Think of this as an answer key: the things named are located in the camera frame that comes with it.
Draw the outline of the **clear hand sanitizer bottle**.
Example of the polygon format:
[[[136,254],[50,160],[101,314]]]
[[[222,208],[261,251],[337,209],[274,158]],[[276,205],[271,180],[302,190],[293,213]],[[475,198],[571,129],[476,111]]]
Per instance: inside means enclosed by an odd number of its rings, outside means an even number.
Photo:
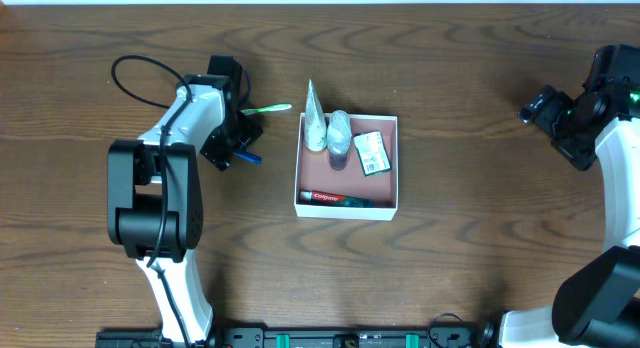
[[[326,138],[329,164],[333,170],[342,171],[347,165],[352,140],[350,117],[345,111],[331,114]]]

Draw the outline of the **green white toothbrush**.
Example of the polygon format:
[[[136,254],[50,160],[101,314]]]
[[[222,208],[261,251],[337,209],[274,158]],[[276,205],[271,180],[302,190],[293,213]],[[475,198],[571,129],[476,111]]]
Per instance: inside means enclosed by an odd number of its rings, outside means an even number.
[[[292,108],[292,105],[289,103],[279,103],[279,104],[274,104],[274,105],[265,106],[265,107],[243,109],[242,113],[246,116],[250,116],[250,115],[256,115],[256,114],[263,114],[263,113],[287,111],[287,110],[290,110],[291,108]]]

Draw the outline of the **green white soap box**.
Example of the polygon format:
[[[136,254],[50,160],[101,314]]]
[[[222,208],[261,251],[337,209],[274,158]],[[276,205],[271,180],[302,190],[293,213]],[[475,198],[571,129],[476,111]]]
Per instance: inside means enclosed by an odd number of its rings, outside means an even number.
[[[379,131],[359,134],[353,139],[365,177],[389,172],[392,168],[383,136]]]

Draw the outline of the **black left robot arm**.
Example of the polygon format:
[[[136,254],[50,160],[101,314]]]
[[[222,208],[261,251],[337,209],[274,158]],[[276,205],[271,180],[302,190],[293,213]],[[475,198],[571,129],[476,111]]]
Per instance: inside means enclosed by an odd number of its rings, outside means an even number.
[[[212,56],[204,74],[178,78],[175,100],[135,140],[108,151],[107,232],[147,277],[162,327],[157,333],[101,333],[99,347],[206,347],[214,310],[195,248],[204,227],[198,156],[224,171],[263,133],[240,112],[250,83],[231,56]]]

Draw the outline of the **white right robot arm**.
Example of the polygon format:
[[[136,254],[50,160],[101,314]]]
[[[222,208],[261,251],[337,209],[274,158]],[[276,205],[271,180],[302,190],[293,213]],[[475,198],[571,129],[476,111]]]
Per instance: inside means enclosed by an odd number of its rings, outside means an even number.
[[[518,117],[544,132],[551,147],[576,170],[598,168],[602,246],[560,284],[550,304],[503,313],[496,346],[638,346],[638,47],[599,47],[577,96],[546,85]]]

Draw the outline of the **blue disposable razor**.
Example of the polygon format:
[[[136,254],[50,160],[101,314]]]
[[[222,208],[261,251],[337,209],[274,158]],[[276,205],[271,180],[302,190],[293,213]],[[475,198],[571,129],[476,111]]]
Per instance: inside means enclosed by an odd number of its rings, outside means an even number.
[[[255,154],[252,154],[246,151],[238,151],[238,152],[235,152],[234,155],[252,164],[262,163],[262,158],[260,156],[257,156]]]

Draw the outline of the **white lotion tube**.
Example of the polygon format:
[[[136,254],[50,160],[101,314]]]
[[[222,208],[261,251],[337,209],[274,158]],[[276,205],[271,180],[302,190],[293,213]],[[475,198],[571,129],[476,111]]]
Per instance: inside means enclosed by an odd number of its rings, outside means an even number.
[[[326,146],[326,118],[312,80],[309,80],[305,105],[304,138],[312,152],[322,152]]]

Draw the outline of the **red green toothpaste tube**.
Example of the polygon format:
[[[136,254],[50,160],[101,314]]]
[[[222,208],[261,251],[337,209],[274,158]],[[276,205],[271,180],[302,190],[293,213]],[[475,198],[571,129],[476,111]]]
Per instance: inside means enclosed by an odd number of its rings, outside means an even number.
[[[372,208],[373,201],[364,198],[344,196],[333,193],[320,191],[303,190],[299,194],[302,202],[312,205],[333,206],[333,207],[352,207],[352,208]]]

